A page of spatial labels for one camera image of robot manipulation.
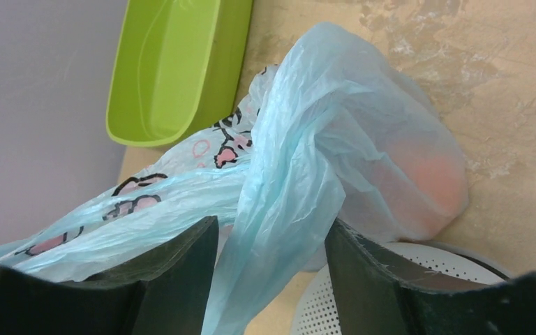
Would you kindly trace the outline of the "blue plastic bag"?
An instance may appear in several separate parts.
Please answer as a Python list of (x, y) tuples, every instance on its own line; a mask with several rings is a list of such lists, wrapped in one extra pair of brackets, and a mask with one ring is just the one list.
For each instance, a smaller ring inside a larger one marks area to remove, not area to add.
[(203, 334), (242, 334), (340, 218), (378, 241), (427, 240), (468, 206), (463, 152), (426, 94), (332, 23), (258, 73), (237, 109), (42, 232), (0, 265), (81, 281), (175, 238), (221, 229)]

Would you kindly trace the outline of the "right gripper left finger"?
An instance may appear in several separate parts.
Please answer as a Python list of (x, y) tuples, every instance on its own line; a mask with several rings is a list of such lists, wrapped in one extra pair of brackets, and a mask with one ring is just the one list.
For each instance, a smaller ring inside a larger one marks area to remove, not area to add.
[(128, 286), (83, 326), (83, 334), (200, 334), (218, 248), (218, 219), (205, 216), (177, 237), (87, 280), (100, 288)]

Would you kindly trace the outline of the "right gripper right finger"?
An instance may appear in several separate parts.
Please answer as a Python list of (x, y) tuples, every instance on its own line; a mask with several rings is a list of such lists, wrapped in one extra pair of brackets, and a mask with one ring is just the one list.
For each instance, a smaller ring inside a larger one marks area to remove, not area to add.
[(327, 259), (343, 334), (489, 334), (481, 284), (413, 262), (335, 220)]

